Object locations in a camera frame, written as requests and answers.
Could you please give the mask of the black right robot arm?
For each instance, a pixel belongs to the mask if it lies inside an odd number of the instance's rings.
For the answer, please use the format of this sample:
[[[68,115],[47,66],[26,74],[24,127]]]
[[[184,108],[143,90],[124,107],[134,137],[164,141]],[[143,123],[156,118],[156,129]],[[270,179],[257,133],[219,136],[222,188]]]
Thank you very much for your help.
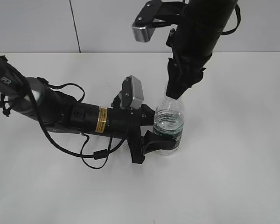
[[[236,0],[191,0],[182,10],[181,21],[171,30],[166,42],[173,54],[167,66],[168,97],[178,99],[203,79],[205,64],[220,36],[236,31],[235,28],[224,30],[232,12],[241,21]]]

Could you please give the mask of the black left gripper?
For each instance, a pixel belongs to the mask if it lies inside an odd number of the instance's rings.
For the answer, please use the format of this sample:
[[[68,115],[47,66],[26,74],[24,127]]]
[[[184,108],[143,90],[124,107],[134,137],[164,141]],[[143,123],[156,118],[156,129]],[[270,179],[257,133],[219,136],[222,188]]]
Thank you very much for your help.
[[[123,142],[128,143],[132,163],[142,164],[146,154],[156,152],[160,155],[173,154],[180,143],[180,137],[157,134],[147,131],[144,136],[140,134],[140,126],[154,124],[155,111],[148,105],[142,104],[140,109],[123,107],[123,97],[119,93],[108,110],[107,129],[111,139],[118,138],[120,142],[109,149],[109,154],[114,153]]]

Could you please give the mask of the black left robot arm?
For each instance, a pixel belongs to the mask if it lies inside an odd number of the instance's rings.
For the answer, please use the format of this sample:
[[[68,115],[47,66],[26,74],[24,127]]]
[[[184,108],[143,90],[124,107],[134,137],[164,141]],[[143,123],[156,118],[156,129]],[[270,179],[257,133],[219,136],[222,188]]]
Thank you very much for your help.
[[[25,77],[0,56],[0,108],[5,116],[18,112],[37,121],[49,141],[51,133],[117,138],[127,142],[132,162],[141,164],[146,154],[176,145],[172,137],[151,131],[141,135],[142,126],[152,126],[155,112],[143,103],[140,80],[128,76],[110,107],[84,103],[61,92],[41,77]]]

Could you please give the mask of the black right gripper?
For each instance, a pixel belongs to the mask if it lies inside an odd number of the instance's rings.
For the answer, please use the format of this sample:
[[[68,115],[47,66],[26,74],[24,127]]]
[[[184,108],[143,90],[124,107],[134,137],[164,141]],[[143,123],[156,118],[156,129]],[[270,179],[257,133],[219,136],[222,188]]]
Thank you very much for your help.
[[[170,30],[166,45],[172,50],[172,57],[168,59],[168,84],[166,96],[179,99],[183,93],[203,79],[205,64],[212,54],[199,56],[188,52],[182,53],[177,50],[180,43],[174,43],[177,31]]]

